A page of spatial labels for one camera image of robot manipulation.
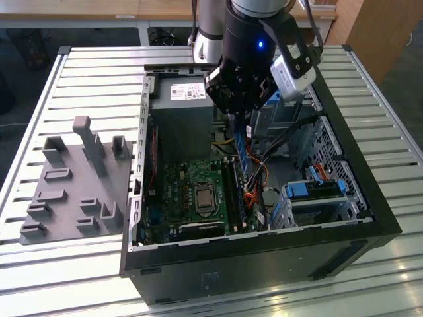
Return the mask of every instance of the metal workbench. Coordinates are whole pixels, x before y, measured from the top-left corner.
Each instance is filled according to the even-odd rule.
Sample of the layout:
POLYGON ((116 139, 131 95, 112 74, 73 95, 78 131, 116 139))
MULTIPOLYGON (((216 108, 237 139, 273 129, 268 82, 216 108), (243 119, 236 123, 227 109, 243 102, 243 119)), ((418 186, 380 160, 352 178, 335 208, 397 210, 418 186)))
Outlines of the metal workbench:
POLYGON ((104 142, 137 139, 143 64, 191 62, 187 48, 73 48, 58 55, 0 192, 0 315, 413 316, 423 306, 423 156, 353 53, 326 47, 320 69, 403 235, 334 278, 148 307, 118 277, 121 235, 21 246, 47 135, 80 142, 89 115, 104 142))

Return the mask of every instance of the white label sticker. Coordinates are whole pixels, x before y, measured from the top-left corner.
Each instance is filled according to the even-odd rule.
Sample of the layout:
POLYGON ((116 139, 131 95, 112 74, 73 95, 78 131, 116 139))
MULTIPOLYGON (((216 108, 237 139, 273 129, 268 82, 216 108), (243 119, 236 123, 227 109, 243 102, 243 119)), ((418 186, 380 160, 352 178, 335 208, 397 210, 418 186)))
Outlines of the white label sticker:
POLYGON ((116 15, 116 18, 135 18, 135 15, 116 15))
POLYGON ((246 126, 245 131, 247 133, 247 137, 249 137, 251 139, 251 131, 252 131, 251 126, 249 126, 249 125, 246 126))
POLYGON ((257 213, 257 219, 264 225, 264 215, 261 212, 257 213))
POLYGON ((206 99, 206 88, 203 83, 173 84, 171 100, 206 99))
POLYGON ((298 45, 296 43, 289 48, 289 52, 294 59, 297 59, 301 56, 301 52, 299 51, 298 45))

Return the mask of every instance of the table leg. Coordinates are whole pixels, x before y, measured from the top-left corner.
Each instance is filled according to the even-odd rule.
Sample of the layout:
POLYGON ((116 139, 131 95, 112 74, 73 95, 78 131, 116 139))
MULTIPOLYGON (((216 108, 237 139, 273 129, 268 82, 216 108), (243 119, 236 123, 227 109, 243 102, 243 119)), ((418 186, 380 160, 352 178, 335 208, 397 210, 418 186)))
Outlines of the table leg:
POLYGON ((323 43, 326 42, 328 37, 330 26, 332 25, 332 20, 318 20, 316 22, 319 32, 322 35, 323 43))
POLYGON ((148 38, 149 21, 137 21, 137 28, 139 34, 139 44, 141 46, 150 46, 148 38))

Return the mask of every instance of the wooden cabinet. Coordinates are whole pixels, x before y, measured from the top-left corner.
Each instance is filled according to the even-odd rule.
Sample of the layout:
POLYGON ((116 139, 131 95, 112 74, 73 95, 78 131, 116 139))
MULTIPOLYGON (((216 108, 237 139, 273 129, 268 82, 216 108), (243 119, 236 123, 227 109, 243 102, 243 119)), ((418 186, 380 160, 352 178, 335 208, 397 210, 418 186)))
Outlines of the wooden cabinet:
POLYGON ((381 83, 423 17, 422 0, 338 0, 326 44, 350 44, 381 83))

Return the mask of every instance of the wooden table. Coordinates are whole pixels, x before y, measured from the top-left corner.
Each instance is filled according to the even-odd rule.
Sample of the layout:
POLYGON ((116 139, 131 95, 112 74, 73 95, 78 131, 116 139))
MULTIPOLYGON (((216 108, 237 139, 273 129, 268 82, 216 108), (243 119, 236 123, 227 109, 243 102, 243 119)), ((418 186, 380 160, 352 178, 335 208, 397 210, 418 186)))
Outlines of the wooden table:
MULTIPOLYGON (((300 28, 310 28, 299 3, 291 14, 300 28)), ((337 14, 318 10, 313 15, 325 39, 337 14)), ((0 28, 134 27, 141 45, 148 46, 148 28, 191 25, 190 0, 0 0, 0 28)))

